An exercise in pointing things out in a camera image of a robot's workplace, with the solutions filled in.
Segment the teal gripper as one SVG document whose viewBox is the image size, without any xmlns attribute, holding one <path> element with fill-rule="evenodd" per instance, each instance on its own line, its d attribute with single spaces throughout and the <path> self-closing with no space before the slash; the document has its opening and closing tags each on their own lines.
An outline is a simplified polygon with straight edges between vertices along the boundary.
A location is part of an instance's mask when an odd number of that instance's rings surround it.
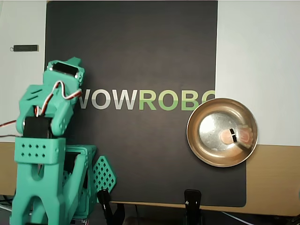
<svg viewBox="0 0 300 225">
<path fill-rule="evenodd" d="M 43 84 L 54 85 L 57 81 L 65 84 L 67 91 L 76 91 L 83 85 L 85 69 L 82 60 L 72 57 L 67 61 L 53 60 L 43 73 Z"/>
</svg>

